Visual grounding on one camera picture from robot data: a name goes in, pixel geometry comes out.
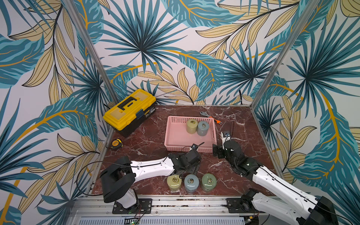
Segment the blue canister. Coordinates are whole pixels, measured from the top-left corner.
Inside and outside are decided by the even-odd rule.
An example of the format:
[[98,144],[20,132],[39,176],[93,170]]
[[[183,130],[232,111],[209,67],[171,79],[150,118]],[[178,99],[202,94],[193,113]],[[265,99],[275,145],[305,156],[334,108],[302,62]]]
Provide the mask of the blue canister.
[[194,174],[188,174],[184,178],[184,187],[188,193],[194,193],[199,187],[199,178]]
[[201,137],[204,137],[207,135],[209,130],[209,124],[206,121],[200,121],[198,122],[197,126],[197,134]]

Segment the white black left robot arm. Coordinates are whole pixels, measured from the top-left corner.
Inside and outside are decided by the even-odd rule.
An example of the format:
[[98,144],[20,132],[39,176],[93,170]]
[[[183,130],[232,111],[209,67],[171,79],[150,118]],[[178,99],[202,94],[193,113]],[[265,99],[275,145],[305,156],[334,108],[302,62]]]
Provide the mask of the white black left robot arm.
[[200,167],[202,158],[197,150],[150,160],[134,161],[124,156],[101,172],[100,180],[105,203],[119,202],[123,208],[138,205],[138,197],[131,188],[133,184],[158,176],[194,173]]

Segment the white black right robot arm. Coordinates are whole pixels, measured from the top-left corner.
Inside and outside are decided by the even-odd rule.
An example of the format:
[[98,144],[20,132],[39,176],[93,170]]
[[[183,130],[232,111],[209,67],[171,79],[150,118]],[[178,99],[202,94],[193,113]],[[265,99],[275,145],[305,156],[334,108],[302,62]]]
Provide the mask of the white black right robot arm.
[[251,188],[241,197],[250,208],[265,212],[290,225],[337,225],[339,224],[331,200],[308,194],[274,174],[266,166],[243,153],[240,145],[226,139],[221,146],[212,146],[213,155],[224,158],[232,170],[241,177],[269,190],[279,200],[274,200]]

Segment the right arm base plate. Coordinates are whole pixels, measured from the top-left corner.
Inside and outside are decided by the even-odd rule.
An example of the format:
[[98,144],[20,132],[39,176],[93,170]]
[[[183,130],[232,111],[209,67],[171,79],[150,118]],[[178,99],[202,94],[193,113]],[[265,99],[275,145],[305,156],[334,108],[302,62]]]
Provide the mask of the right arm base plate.
[[229,213],[252,213],[254,209],[251,201],[245,198],[227,198],[226,207]]

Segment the green canister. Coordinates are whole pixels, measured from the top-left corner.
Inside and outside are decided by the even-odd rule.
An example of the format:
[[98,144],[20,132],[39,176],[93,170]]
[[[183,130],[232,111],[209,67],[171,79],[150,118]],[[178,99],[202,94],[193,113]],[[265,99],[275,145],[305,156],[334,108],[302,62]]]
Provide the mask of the green canister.
[[202,176],[201,187],[203,191],[210,192],[216,187],[216,185],[217,185],[217,179],[213,174],[206,173]]

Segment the yellow-green canister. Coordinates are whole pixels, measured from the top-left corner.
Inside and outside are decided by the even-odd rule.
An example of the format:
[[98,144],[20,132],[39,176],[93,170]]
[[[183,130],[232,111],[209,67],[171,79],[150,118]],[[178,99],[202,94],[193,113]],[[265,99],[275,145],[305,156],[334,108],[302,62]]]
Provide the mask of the yellow-green canister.
[[182,179],[177,174],[168,176],[166,182],[172,192],[179,191],[182,186]]
[[189,134],[194,134],[197,132],[198,121],[196,119],[189,119],[186,123],[186,131]]

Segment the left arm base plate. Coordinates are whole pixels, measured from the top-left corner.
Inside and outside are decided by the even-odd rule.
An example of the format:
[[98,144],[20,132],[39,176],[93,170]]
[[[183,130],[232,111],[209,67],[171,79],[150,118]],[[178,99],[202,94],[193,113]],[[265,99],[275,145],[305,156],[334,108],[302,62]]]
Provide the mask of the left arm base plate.
[[112,214],[115,215],[135,215],[150,214],[152,212],[152,199],[140,198],[137,203],[130,208],[124,208],[119,202],[114,202]]

